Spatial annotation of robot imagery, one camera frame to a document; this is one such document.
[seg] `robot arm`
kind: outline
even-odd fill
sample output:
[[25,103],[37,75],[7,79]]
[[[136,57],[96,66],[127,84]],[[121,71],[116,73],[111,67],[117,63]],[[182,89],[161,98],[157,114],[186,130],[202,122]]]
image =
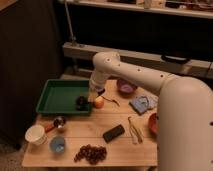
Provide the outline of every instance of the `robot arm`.
[[202,81],[120,61],[97,53],[90,89],[100,92],[110,75],[124,78],[158,98],[158,170],[213,170],[213,93]]
[[167,72],[121,62],[117,52],[97,53],[93,58],[93,63],[95,70],[90,78],[90,88],[97,92],[104,89],[111,75],[125,78],[155,95],[159,95],[166,83],[179,77]]

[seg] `white cup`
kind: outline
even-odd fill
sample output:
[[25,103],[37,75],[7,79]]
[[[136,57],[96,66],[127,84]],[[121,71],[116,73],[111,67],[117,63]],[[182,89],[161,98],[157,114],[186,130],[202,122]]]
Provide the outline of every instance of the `white cup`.
[[25,139],[34,145],[43,144],[47,139],[44,127],[42,125],[31,126],[25,134]]

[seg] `red object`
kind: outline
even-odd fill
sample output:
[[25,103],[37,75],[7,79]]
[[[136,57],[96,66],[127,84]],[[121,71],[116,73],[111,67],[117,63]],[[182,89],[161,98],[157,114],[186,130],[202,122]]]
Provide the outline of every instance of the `red object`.
[[148,127],[153,134],[157,135],[157,114],[156,113],[153,113],[149,117]]
[[50,132],[55,128],[55,126],[53,124],[49,124],[45,126],[45,132]]

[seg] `grapes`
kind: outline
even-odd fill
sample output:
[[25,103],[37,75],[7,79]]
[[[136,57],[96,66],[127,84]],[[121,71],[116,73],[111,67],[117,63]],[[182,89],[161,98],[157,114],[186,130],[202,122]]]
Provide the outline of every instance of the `grapes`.
[[96,165],[99,161],[104,160],[106,155],[106,147],[95,147],[88,144],[80,148],[79,152],[75,155],[74,161],[77,162],[85,158],[91,165]]
[[76,109],[77,110],[81,110],[81,111],[86,110],[87,104],[88,104],[88,101],[87,101],[86,97],[84,97],[84,96],[79,96],[76,99]]

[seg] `dark cabinet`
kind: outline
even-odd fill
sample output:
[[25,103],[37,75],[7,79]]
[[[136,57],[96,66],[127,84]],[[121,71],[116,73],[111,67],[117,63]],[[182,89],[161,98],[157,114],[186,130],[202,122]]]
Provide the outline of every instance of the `dark cabinet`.
[[0,11],[0,138],[18,147],[45,81],[62,70],[52,1],[19,0]]

